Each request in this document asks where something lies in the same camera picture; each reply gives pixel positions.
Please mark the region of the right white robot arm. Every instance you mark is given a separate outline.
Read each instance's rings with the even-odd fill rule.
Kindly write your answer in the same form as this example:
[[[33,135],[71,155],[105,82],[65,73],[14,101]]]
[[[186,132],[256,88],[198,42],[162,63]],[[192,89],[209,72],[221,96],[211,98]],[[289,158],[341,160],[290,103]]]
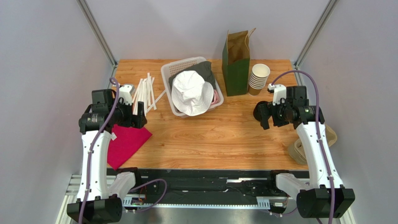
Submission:
[[[310,105],[305,86],[285,87],[269,84],[273,94],[270,102],[259,102],[253,111],[261,127],[293,125],[305,151],[309,168],[309,184],[305,184],[287,170],[273,170],[270,189],[296,200],[303,218],[341,218],[355,200],[353,189],[346,188],[331,157],[326,126],[318,105]]]

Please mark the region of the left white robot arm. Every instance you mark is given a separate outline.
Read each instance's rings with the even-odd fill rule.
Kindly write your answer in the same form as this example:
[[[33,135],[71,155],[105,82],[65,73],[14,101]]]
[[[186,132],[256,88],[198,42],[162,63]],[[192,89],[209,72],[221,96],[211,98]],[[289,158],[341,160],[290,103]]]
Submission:
[[[136,184],[136,170],[120,171],[111,186],[107,185],[107,153],[112,128],[141,129],[147,124],[144,104],[133,114],[132,85],[92,91],[90,104],[78,121],[83,142],[82,176],[76,202],[67,205],[66,213],[79,224],[110,224],[122,216],[122,200]]]

